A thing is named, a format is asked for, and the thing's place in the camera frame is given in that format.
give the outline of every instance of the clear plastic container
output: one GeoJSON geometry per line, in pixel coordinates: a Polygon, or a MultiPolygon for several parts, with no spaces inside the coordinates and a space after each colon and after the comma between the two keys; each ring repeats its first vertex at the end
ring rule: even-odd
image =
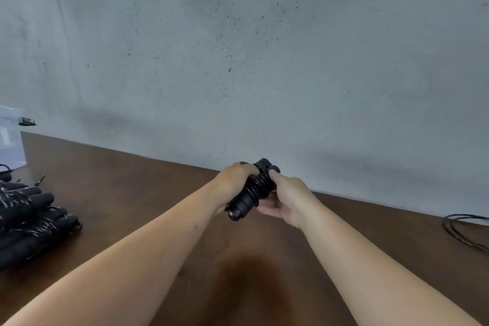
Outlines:
{"type": "Polygon", "coordinates": [[[0,106],[0,164],[12,169],[26,164],[19,126],[21,121],[20,110],[0,106]]]}

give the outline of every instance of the concrete wall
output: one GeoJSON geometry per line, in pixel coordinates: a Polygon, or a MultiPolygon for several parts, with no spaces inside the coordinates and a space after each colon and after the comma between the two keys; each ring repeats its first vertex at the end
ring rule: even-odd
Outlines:
{"type": "Polygon", "coordinates": [[[489,212],[489,0],[0,0],[32,131],[311,188],[489,212]]]}

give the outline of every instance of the person's right arm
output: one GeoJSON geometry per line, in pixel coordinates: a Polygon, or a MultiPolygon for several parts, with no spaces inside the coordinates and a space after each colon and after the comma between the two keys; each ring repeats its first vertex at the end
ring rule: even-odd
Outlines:
{"type": "Polygon", "coordinates": [[[333,213],[298,178],[270,171],[258,210],[301,229],[359,326],[475,326],[474,318],[333,213]]]}

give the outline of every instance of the brown table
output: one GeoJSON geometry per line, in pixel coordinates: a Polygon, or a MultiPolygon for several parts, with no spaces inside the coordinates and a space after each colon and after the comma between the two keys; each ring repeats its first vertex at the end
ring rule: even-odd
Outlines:
{"type": "MultiPolygon", "coordinates": [[[[15,176],[42,184],[83,231],[0,274],[0,322],[53,282],[165,212],[216,172],[34,134],[15,176]]],[[[324,194],[319,199],[379,248],[489,324],[489,255],[447,235],[440,218],[324,194]]],[[[467,224],[487,238],[487,227],[467,224]]],[[[252,211],[216,217],[183,265],[152,325],[355,325],[300,231],[252,211]]]]}

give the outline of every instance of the person's right hand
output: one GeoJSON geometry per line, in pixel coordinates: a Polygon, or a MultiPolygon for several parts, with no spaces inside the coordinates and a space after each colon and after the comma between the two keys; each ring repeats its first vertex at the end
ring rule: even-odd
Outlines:
{"type": "Polygon", "coordinates": [[[312,204],[319,203],[306,184],[299,178],[286,177],[275,170],[268,173],[277,185],[277,192],[272,192],[267,199],[260,200],[258,211],[278,218],[288,224],[302,228],[304,212],[312,204]]]}

